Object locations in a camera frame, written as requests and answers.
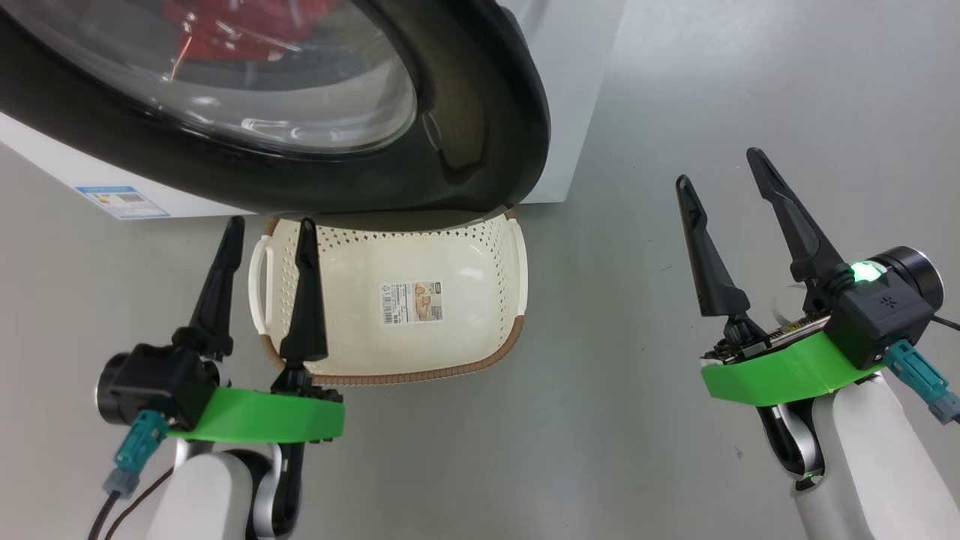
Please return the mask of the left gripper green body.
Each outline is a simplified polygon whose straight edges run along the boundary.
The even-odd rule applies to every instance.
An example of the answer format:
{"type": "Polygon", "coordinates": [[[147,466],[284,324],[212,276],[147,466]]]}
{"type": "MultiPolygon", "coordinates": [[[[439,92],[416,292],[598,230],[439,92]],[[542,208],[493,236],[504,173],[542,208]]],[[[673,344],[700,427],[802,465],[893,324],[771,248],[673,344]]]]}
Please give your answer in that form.
{"type": "Polygon", "coordinates": [[[217,388],[192,430],[172,428],[169,435],[213,443],[310,443],[342,437],[345,420],[342,403],[217,388]]]}

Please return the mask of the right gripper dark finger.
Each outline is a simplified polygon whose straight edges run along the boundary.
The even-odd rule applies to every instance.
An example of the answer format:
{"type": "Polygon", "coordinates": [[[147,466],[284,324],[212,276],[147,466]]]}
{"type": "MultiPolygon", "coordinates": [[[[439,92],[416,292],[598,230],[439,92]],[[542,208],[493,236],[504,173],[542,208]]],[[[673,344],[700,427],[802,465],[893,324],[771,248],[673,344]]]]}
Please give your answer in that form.
{"type": "Polygon", "coordinates": [[[709,216],[687,175],[675,182],[683,238],[691,267],[700,315],[724,317],[716,350],[741,350],[766,343],[766,332],[748,315],[751,303],[733,278],[710,237],[709,216]]]}
{"type": "Polygon", "coordinates": [[[830,281],[846,281],[849,264],[827,239],[765,151],[751,147],[747,149],[746,157],[759,194],[777,216],[790,253],[793,280],[805,284],[803,311],[826,311],[833,304],[831,293],[827,291],[831,287],[830,281]]]}

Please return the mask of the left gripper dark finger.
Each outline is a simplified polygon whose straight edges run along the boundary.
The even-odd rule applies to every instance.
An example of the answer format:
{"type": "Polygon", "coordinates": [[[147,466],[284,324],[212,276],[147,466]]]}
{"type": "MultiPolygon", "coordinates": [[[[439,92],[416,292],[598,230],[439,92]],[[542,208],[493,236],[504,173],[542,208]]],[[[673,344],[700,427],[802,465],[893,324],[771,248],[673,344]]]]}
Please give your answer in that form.
{"type": "Polygon", "coordinates": [[[329,356],[317,226],[308,217],[299,222],[295,265],[298,269],[297,292],[292,304],[290,328],[279,348],[283,368],[271,384],[274,391],[308,389],[312,386],[312,376],[306,365],[329,356]]]}
{"type": "Polygon", "coordinates": [[[178,328],[172,345],[186,348],[206,358],[231,356],[234,341],[230,335],[233,283],[242,263],[245,219],[233,216],[209,268],[190,322],[178,328]]]}

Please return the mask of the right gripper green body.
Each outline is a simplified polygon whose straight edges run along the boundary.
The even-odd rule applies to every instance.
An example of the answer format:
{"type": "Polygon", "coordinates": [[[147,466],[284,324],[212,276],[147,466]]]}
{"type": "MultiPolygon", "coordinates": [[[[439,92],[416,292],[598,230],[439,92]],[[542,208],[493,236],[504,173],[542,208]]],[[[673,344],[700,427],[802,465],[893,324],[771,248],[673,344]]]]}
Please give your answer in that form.
{"type": "Polygon", "coordinates": [[[829,316],[803,318],[774,331],[771,348],[754,358],[714,351],[700,359],[700,376],[713,398],[771,407],[836,392],[878,371],[856,369],[827,337],[829,316]]]}

